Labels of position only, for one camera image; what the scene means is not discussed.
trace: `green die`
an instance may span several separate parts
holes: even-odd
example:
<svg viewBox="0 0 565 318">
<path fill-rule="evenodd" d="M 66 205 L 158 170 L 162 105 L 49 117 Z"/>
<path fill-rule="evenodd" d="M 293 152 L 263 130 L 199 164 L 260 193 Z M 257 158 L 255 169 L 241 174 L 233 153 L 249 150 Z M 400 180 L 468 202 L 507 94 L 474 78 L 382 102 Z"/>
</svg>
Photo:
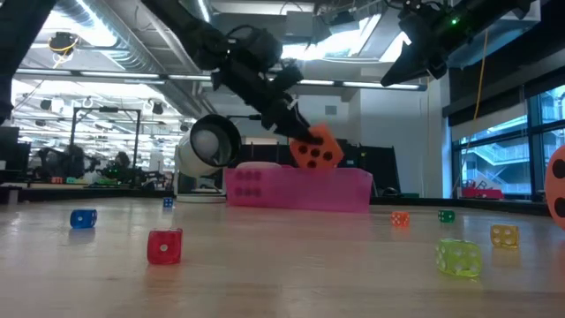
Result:
<svg viewBox="0 0 565 318">
<path fill-rule="evenodd" d="M 435 247 L 435 263 L 440 271 L 455 276 L 475 277 L 482 268 L 478 245 L 450 238 Z"/>
<path fill-rule="evenodd" d="M 456 213 L 453 210 L 440 210 L 438 220 L 442 223 L 453 223 L 456 221 Z"/>
</svg>

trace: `railing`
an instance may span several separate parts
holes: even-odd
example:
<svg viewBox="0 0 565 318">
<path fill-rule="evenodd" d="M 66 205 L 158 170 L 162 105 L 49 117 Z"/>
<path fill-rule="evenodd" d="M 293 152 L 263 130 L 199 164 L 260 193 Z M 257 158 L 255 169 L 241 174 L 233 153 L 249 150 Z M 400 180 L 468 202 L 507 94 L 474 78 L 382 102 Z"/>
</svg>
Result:
<svg viewBox="0 0 565 318">
<path fill-rule="evenodd" d="M 527 144 L 501 147 L 494 143 L 472 148 L 469 151 L 482 156 L 489 163 L 494 165 L 512 161 L 528 161 L 530 159 L 530 150 Z"/>
<path fill-rule="evenodd" d="M 466 175 L 467 175 L 467 179 L 464 180 L 463 182 L 467 180 L 474 180 L 477 176 L 482 176 L 483 178 L 492 180 L 494 183 L 500 185 L 503 193 L 517 193 L 517 194 L 531 193 L 531 185 L 529 183 L 510 184 L 499 177 L 489 178 L 489 176 L 493 175 L 490 172 L 487 172 L 485 175 L 484 173 L 482 173 L 477 169 L 468 169 L 466 171 Z"/>
</svg>

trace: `blue die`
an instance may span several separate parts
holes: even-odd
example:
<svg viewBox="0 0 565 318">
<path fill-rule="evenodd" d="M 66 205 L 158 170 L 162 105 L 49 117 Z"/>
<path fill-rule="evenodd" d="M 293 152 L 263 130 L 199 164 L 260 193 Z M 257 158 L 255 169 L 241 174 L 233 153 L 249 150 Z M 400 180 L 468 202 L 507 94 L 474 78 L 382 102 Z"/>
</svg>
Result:
<svg viewBox="0 0 565 318">
<path fill-rule="evenodd" d="M 162 200 L 162 206 L 164 208 L 172 208 L 173 207 L 173 198 L 164 198 Z"/>
<path fill-rule="evenodd" d="M 97 218 L 95 209 L 76 209 L 71 213 L 71 226 L 73 229 L 88 229 L 94 227 Z"/>
</svg>

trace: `orange object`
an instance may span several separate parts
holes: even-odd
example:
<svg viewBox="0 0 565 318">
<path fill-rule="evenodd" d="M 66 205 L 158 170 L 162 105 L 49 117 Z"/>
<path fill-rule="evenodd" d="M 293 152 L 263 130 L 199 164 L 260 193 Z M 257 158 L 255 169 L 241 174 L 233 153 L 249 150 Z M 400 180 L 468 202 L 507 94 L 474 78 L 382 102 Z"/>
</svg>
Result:
<svg viewBox="0 0 565 318">
<path fill-rule="evenodd" d="M 390 215 L 390 222 L 394 226 L 410 225 L 410 215 L 408 212 L 395 211 Z"/>
<path fill-rule="evenodd" d="M 342 159 L 343 151 L 326 125 L 310 127 L 314 137 L 321 138 L 321 145 L 302 141 L 290 142 L 290 152 L 300 168 L 334 168 Z"/>
<path fill-rule="evenodd" d="M 551 217 L 565 230 L 565 146 L 561 146 L 547 165 L 546 198 Z"/>
</svg>

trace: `yellow die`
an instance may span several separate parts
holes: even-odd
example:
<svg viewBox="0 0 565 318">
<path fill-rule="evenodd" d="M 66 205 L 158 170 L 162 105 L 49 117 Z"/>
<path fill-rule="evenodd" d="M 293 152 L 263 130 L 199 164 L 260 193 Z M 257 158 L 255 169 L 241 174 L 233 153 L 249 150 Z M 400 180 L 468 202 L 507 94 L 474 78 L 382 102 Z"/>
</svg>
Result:
<svg viewBox="0 0 565 318">
<path fill-rule="evenodd" d="M 515 225 L 491 225 L 491 242 L 494 246 L 517 248 L 520 245 L 520 232 Z"/>
</svg>

